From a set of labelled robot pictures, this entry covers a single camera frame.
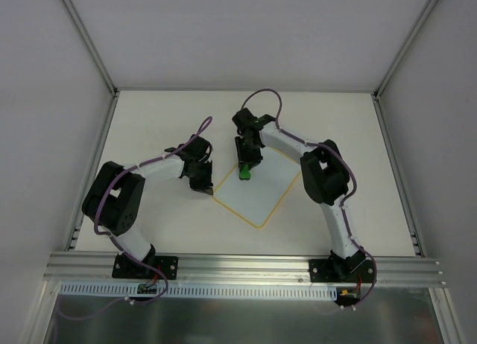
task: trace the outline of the white enclosure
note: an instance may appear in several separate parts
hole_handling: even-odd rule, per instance
[[[3,343],[53,340],[62,278],[44,277],[52,251],[113,250],[80,212],[98,166],[155,156],[210,114],[217,185],[236,164],[230,119],[262,87],[283,93],[284,126],[337,142],[358,178],[350,213],[364,246],[443,269],[443,281],[419,289],[432,309],[422,323],[440,327],[429,342],[477,342],[475,0],[0,0],[0,16]],[[265,94],[250,103],[257,115],[275,107]],[[191,194],[185,180],[167,186],[145,197],[140,219],[167,252],[329,249],[301,179],[262,230]],[[401,295],[389,303],[406,303]],[[415,316],[388,307],[385,291],[377,298],[366,316],[397,310],[411,321],[402,325],[419,328],[422,303]]]

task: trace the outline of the cable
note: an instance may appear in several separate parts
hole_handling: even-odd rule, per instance
[[[104,192],[104,195],[103,197],[101,198],[101,201],[99,203],[99,206],[98,206],[98,210],[96,211],[96,215],[95,215],[95,220],[94,220],[94,230],[95,230],[95,234],[97,235],[107,235],[111,242],[113,243],[114,246],[116,246],[116,248],[118,249],[119,252],[122,252],[122,254],[124,256],[126,256],[128,259],[130,259],[132,262],[138,264],[139,266],[142,266],[144,268],[147,268],[148,270],[152,270],[153,272],[155,272],[159,277],[161,277],[163,280],[164,280],[164,284],[165,284],[165,287],[164,287],[164,290],[162,290],[160,293],[158,293],[156,296],[152,297],[151,299],[148,299],[146,301],[134,301],[134,300],[131,300],[130,301],[130,304],[132,305],[147,305],[147,304],[150,304],[156,300],[158,300],[160,297],[164,296],[164,294],[166,294],[168,292],[168,289],[169,289],[169,282],[167,280],[167,278],[165,277],[164,273],[162,273],[159,268],[154,268],[152,266],[149,266],[148,264],[145,264],[143,262],[141,262],[140,260],[134,258],[131,254],[129,254],[124,248],[122,248],[122,246],[118,243],[118,241],[114,238],[113,234],[111,234],[111,232],[108,232],[108,231],[100,231],[99,230],[99,218],[101,216],[101,212],[103,210],[103,207],[104,207],[104,204],[106,202],[106,199],[108,197],[108,195],[110,194],[110,192],[112,191],[112,189],[114,188],[114,186],[116,185],[116,183],[124,176],[126,175],[127,173],[129,173],[130,171],[135,171],[139,168],[142,168],[146,165],[150,165],[150,164],[153,164],[155,162],[160,162],[164,159],[167,159],[177,153],[179,153],[182,149],[184,149],[185,147],[187,147],[189,144],[191,144],[205,129],[207,129],[207,127],[212,123],[212,116],[209,116],[207,117],[203,122],[202,124],[200,125],[198,131],[184,144],[182,144],[180,147],[178,147],[177,149],[173,150],[172,152],[168,153],[167,155],[165,156],[158,156],[156,158],[152,158],[152,159],[149,159],[149,160],[146,160],[142,163],[140,163],[139,165],[134,165],[128,169],[125,169],[123,170],[120,174],[118,174],[114,179],[113,181],[110,183],[110,185],[107,187],[106,191]],[[73,320],[73,321],[81,321],[81,320],[87,320],[87,319],[91,319],[91,318],[94,318],[96,316],[98,316],[99,314],[103,313],[105,310],[107,310],[108,308],[110,308],[111,306],[113,306],[115,303],[117,302],[120,302],[120,301],[124,301],[124,300],[129,300],[129,297],[121,297],[121,298],[117,298],[117,299],[114,299],[112,300],[111,302],[109,302],[107,305],[105,305],[104,307],[102,307],[102,309],[100,309],[99,311],[93,313],[93,314],[90,314],[90,315],[87,315],[87,316],[69,316],[68,314],[64,314],[61,309],[60,309],[60,299],[58,299],[57,301],[57,305],[56,305],[56,313],[58,313],[61,317],[63,317],[64,319],[67,319],[67,320]]]
[[[277,96],[278,98],[278,101],[279,101],[279,105],[278,105],[278,111],[277,111],[277,115],[275,116],[275,125],[277,126],[277,129],[279,130],[279,132],[283,133],[284,135],[288,136],[289,138],[292,138],[294,139],[295,141],[301,143],[301,144],[304,144],[306,146],[312,146],[312,147],[318,147],[318,148],[321,148],[321,149],[324,149],[324,150],[327,150],[328,152],[330,152],[340,163],[341,165],[343,165],[343,167],[346,169],[346,171],[348,172],[348,174],[350,175],[350,178],[351,178],[351,182],[353,183],[353,189],[352,191],[347,194],[346,196],[343,197],[343,199],[340,201],[340,208],[341,208],[341,213],[343,214],[343,219],[344,219],[344,225],[346,226],[346,230],[347,230],[347,234],[348,234],[348,238],[350,239],[351,243],[356,246],[357,249],[360,249],[372,262],[373,264],[373,271],[374,271],[374,278],[373,278],[373,282],[371,283],[371,286],[370,286],[370,289],[366,292],[366,294],[359,300],[358,303],[361,303],[364,301],[364,299],[366,299],[369,294],[373,291],[374,287],[376,286],[376,279],[377,279],[377,265],[376,265],[376,259],[366,250],[364,249],[363,246],[360,246],[358,245],[358,243],[356,242],[354,236],[353,236],[353,233],[351,232],[351,226],[350,226],[350,222],[348,220],[348,216],[346,214],[346,210],[345,210],[345,202],[351,198],[351,196],[353,196],[356,192],[356,190],[358,190],[358,183],[356,182],[356,177],[354,175],[354,173],[351,171],[351,168],[348,166],[348,164],[343,160],[343,158],[341,158],[341,156],[336,153],[331,147],[328,147],[326,144],[323,144],[323,143],[308,143],[306,142],[304,139],[301,139],[299,136],[296,136],[295,134],[293,133],[290,133],[289,131],[287,130],[284,130],[280,127],[279,125],[279,116],[280,116],[280,113],[282,112],[282,107],[283,107],[283,101],[282,101],[282,97],[280,96],[280,94],[275,91],[274,89],[259,89],[258,91],[255,91],[254,93],[252,93],[251,95],[249,95],[244,103],[241,105],[240,109],[243,109],[245,107],[245,105],[247,104],[247,102],[255,95],[261,93],[261,92],[271,92],[273,93],[274,95]]]

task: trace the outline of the white cable tray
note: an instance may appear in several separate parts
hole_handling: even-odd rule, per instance
[[[154,294],[138,294],[140,283],[104,283],[100,281],[64,281],[60,294],[70,296],[130,296],[152,297]],[[158,291],[164,288],[160,283]],[[262,286],[220,284],[170,284],[168,298],[210,299],[293,299],[306,301],[335,301],[336,288],[327,286]]]

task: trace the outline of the green block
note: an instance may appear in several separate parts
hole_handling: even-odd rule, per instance
[[[248,170],[248,165],[245,165],[241,171],[240,171],[240,174],[238,175],[239,179],[240,180],[250,180],[250,178],[252,177],[250,175],[250,171]]]

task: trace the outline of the black mounting bracket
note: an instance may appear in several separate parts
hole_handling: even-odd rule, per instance
[[[374,273],[371,260],[362,261],[354,270],[345,276],[339,276],[329,270],[330,258],[309,260],[310,281],[312,283],[357,283],[361,278],[362,283],[373,283]]]
[[[173,281],[177,277],[178,257],[154,256],[148,261],[148,264],[158,268],[169,281]],[[135,264],[123,255],[117,255],[111,276],[124,279],[151,279],[154,277],[154,272]]]

